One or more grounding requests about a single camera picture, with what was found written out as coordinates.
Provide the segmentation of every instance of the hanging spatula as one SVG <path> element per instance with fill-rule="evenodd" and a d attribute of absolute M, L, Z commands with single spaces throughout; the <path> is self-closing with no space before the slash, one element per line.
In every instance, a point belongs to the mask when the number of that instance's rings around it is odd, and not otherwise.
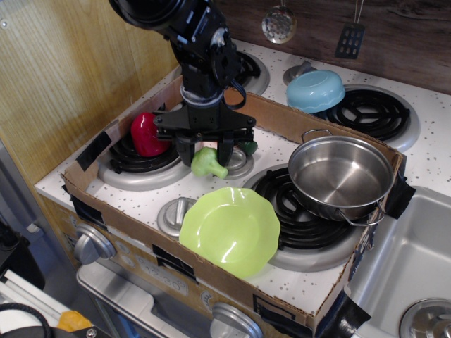
<path fill-rule="evenodd" d="M 359 0 L 355 2 L 354 22 L 345 23 L 342 29 L 340 40 L 335 50 L 336 58 L 353 58 L 356 59 L 359 56 L 360 47 L 365 34 L 365 26 L 359 24 L 360 15 L 362 14 L 362 8 L 364 6 L 364 0 L 360 5 L 359 16 L 357 17 L 357 7 Z"/>

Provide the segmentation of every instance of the light blue bowl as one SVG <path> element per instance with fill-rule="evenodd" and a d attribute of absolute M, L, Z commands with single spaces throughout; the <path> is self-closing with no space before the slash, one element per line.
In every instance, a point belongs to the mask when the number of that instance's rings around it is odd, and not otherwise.
<path fill-rule="evenodd" d="M 344 97 L 341 77 L 330 70 L 315 70 L 300 75 L 287 88 L 287 104 L 309 114 L 329 109 Z"/>

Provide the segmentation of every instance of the hanging slotted spoon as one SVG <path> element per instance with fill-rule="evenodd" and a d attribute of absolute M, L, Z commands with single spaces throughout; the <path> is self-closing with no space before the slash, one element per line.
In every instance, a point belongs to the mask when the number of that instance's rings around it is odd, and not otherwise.
<path fill-rule="evenodd" d="M 274 44 L 288 42 L 295 35 L 296 27 L 295 14 L 285 5 L 285 0 L 266 12 L 261 22 L 263 33 Z"/>

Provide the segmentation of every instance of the metal saucepan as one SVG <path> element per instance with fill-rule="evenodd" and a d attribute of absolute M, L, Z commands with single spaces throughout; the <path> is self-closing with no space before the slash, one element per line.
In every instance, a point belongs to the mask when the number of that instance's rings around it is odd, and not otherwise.
<path fill-rule="evenodd" d="M 305 142 L 310 132 L 330 136 Z M 384 216 L 381 200 L 393 186 L 395 176 L 387 158 L 374 146 L 353 137 L 333 136 L 328 130 L 310 130 L 288 162 L 290 178 L 299 202 L 308 211 L 329 220 L 369 226 Z M 372 223 L 353 222 L 372 213 Z"/>

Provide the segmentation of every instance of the cardboard box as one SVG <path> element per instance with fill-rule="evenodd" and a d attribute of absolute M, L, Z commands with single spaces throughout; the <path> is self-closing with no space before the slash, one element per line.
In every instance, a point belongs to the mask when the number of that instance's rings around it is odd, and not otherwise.
<path fill-rule="evenodd" d="M 349 282 L 352 270 L 355 268 L 355 262 L 358 261 L 358 256 L 365 249 L 373 228 L 367 228 L 364 231 L 360 243 L 358 243 L 355 252 L 345 264 L 340 277 L 331 287 L 329 295 L 324 299 L 320 309 L 312 314 L 305 313 L 302 309 L 295 308 L 287 302 L 265 294 L 253 285 L 234 277 L 186 249 L 176 240 L 131 218 L 117 208 L 96 199 L 86 192 L 90 182 L 97 177 L 97 158 L 128 133 L 132 121 L 139 113 L 155 111 L 163 105 L 167 109 L 171 109 L 179 104 L 182 101 L 180 84 L 181 77 L 172 81 L 153 97 L 149 97 L 149 94 L 144 95 L 105 130 L 100 132 L 64 173 L 63 178 L 68 193 L 82 204 L 98 212 L 104 224 L 108 225 L 108 227 L 112 227 L 130 238 L 138 240 L 151 250 L 155 247 L 159 248 L 159 250 L 168 254 L 171 257 L 170 259 L 174 260 L 173 263 L 175 265 L 181 264 L 189 267 L 192 273 L 191 277 L 197 284 L 205 284 L 219 294 L 226 295 L 232 305 L 236 303 L 241 308 L 248 309 L 248 313 L 252 318 L 259 317 L 256 313 L 260 314 L 261 307 L 270 308 L 273 313 L 277 313 L 289 322 L 306 327 L 308 330 L 311 330 L 312 336 L 315 335 L 319 323 L 328 314 L 334 301 Z M 236 91 L 228 90 L 226 99 L 229 104 L 233 104 L 240 101 L 241 97 Z M 351 136 L 372 144 L 389 160 L 395 174 L 402 163 L 402 154 L 383 142 L 260 96 L 248 94 L 247 104 L 239 111 L 255 117 L 258 126 L 275 132 L 290 141 L 302 143 L 301 136 L 306 131 L 327 129 L 334 135 Z M 272 337 L 273 332 L 270 334 L 264 332 L 264 334 L 265 337 Z"/>

